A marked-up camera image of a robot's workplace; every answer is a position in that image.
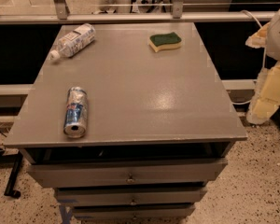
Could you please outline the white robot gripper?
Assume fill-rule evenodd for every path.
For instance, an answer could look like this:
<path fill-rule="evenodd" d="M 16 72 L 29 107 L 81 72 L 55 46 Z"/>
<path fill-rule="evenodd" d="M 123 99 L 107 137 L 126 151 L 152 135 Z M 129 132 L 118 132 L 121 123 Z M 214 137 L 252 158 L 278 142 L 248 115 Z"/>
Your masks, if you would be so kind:
<path fill-rule="evenodd" d="M 270 23 L 260 27 L 245 44 L 254 49 L 266 47 L 267 55 L 278 61 L 271 69 L 260 70 L 246 114 L 249 123 L 260 125 L 268 121 L 280 106 L 280 8 Z"/>

